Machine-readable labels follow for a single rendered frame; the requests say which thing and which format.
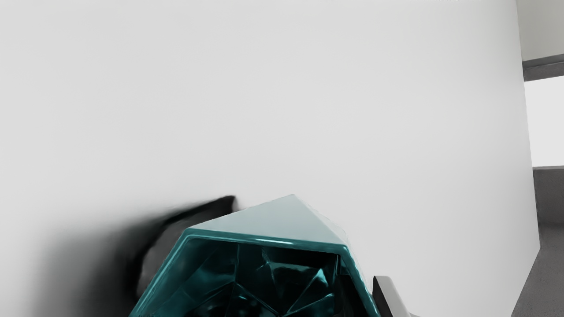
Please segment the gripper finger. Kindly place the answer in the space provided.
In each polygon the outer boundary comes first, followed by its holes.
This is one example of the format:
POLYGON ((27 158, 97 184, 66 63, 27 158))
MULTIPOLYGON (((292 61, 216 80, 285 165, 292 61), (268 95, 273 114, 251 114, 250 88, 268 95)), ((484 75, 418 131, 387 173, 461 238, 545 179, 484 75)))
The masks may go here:
POLYGON ((389 276, 373 277, 372 296, 381 317, 419 317, 408 311, 389 276))

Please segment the teal faceted mug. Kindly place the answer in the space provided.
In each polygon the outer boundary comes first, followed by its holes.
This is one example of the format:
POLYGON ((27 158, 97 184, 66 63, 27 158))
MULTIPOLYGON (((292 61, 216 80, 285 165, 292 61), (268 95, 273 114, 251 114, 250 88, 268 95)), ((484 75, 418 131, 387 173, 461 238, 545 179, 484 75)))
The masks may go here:
POLYGON ((186 228, 129 317, 382 317, 335 224, 296 195, 186 228))

